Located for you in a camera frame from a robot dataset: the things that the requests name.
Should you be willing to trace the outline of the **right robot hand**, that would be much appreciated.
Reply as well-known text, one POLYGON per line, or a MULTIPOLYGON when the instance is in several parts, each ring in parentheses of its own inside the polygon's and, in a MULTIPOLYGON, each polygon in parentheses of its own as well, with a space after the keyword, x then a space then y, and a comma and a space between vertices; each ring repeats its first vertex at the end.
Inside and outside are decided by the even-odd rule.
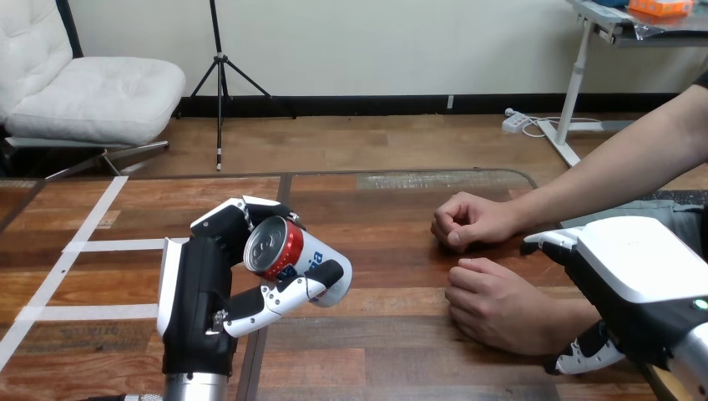
POLYGON ((656 219, 621 216, 527 236, 594 305, 600 320, 545 364, 575 375, 623 358, 707 382, 707 264, 656 219))

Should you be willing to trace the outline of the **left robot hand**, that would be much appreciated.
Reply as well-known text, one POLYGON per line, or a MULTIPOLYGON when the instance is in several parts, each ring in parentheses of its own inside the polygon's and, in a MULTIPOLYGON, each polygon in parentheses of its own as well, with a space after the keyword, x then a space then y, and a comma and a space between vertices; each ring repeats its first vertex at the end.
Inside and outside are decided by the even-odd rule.
POLYGON ((239 338, 303 304, 333 307, 352 264, 276 200, 230 198, 164 241, 157 329, 167 375, 228 377, 239 338))

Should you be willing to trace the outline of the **person's hand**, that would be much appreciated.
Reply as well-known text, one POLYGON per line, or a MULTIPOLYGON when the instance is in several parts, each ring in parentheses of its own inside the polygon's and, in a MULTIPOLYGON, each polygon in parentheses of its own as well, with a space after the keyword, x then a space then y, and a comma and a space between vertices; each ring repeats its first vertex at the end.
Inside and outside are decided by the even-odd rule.
POLYGON ((473 340, 511 353, 560 351, 599 320, 584 299, 553 298, 487 258, 463 258, 448 273, 452 321, 473 340))
POLYGON ((443 246, 462 253, 477 243, 506 241, 529 222, 516 201, 497 202, 458 192, 434 211, 430 232, 443 246))

